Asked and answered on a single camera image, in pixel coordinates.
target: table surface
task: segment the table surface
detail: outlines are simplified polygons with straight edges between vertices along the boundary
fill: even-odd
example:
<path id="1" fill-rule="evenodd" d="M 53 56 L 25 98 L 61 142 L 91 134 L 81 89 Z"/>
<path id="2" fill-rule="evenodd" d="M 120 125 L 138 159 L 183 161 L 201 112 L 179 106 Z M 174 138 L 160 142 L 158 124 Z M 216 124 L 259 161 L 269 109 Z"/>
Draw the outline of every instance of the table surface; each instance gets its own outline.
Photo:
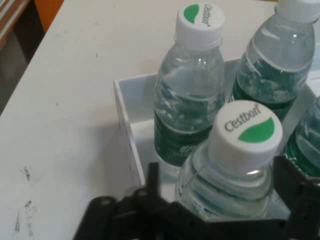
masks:
<path id="1" fill-rule="evenodd" d="M 113 80 L 156 72 L 191 0 L 65 0 L 0 117 L 0 239 L 70 240 L 88 202 L 132 185 Z M 215 0 L 242 55 L 274 3 Z"/>

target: plastic water bottle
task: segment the plastic water bottle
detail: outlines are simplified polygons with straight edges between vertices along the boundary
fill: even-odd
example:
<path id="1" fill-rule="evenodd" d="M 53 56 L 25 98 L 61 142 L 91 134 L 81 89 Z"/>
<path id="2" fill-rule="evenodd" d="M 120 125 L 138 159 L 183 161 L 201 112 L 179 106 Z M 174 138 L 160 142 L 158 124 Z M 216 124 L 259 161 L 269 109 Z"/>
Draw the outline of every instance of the plastic water bottle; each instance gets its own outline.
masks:
<path id="1" fill-rule="evenodd" d="M 320 97 L 299 121 L 283 153 L 305 175 L 320 177 Z"/>
<path id="2" fill-rule="evenodd" d="M 264 104 L 283 121 L 306 82 L 319 15 L 320 0 L 279 0 L 241 58 L 231 100 Z"/>
<path id="3" fill-rule="evenodd" d="M 182 166 L 176 199 L 207 221 L 264 217 L 273 192 L 270 163 L 282 135 L 280 120 L 264 105 L 224 105 L 208 140 Z"/>
<path id="4" fill-rule="evenodd" d="M 178 176 L 193 149 L 208 138 L 225 103 L 222 43 L 225 15 L 198 3 L 179 10 L 175 44 L 165 56 L 155 84 L 154 147 L 162 172 Z"/>

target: clear plastic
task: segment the clear plastic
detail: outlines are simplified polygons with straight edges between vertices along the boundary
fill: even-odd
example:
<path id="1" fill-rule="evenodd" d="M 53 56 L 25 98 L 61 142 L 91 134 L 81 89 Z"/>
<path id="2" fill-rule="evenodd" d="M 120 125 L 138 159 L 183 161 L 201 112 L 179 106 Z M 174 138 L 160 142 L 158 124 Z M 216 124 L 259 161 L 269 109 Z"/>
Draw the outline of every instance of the clear plastic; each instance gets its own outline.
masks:
<path id="1" fill-rule="evenodd" d="M 273 192 L 271 167 L 235 174 L 208 158 L 208 141 L 201 143 L 181 168 L 176 200 L 206 221 L 262 218 Z"/>
<path id="2" fill-rule="evenodd" d="M 320 177 L 320 97 L 299 121 L 283 153 L 305 175 Z"/>
<path id="3" fill-rule="evenodd" d="M 154 147 L 170 176 L 206 139 L 225 103 L 224 60 L 219 47 L 189 51 L 175 44 L 158 72 L 154 100 Z"/>
<path id="4" fill-rule="evenodd" d="M 283 121 L 306 82 L 314 52 L 313 25 L 293 22 L 275 13 L 250 40 L 240 61 L 231 100 L 264 104 Z"/>

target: green logo on cap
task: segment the green logo on cap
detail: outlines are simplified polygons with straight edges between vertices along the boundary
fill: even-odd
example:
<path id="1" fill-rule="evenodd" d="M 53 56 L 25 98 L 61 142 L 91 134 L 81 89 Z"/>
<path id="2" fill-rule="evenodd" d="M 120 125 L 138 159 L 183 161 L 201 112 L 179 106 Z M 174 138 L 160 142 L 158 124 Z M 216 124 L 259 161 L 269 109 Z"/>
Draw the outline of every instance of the green logo on cap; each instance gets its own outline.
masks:
<path id="1" fill-rule="evenodd" d="M 240 134 L 238 139 L 246 143 L 258 144 L 271 138 L 271 136 L 274 134 L 274 131 L 275 123 L 270 117 L 262 123 L 248 127 L 243 131 L 243 133 Z"/>
<path id="2" fill-rule="evenodd" d="M 198 15 L 198 12 L 199 12 L 199 5 L 193 4 L 193 5 L 188 6 L 184 10 L 183 15 L 190 23 L 194 24 L 195 18 Z"/>

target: bottle cap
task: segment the bottle cap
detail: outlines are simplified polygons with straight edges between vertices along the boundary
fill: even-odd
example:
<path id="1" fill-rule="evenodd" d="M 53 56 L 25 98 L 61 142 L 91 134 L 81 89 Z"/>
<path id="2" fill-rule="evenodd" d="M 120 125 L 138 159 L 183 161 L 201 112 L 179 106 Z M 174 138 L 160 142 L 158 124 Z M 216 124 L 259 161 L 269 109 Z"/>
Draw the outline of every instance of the bottle cap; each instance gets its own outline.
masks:
<path id="1" fill-rule="evenodd" d="M 249 174 L 270 163 L 282 136 L 281 122 L 269 108 L 254 101 L 233 101 L 215 117 L 208 156 L 231 172 Z"/>
<path id="2" fill-rule="evenodd" d="M 312 23 L 320 16 L 320 0 L 279 0 L 276 11 L 290 21 Z"/>
<path id="3" fill-rule="evenodd" d="M 188 50 L 204 52 L 222 42 L 224 12 L 213 4 L 182 7 L 177 15 L 175 41 Z"/>

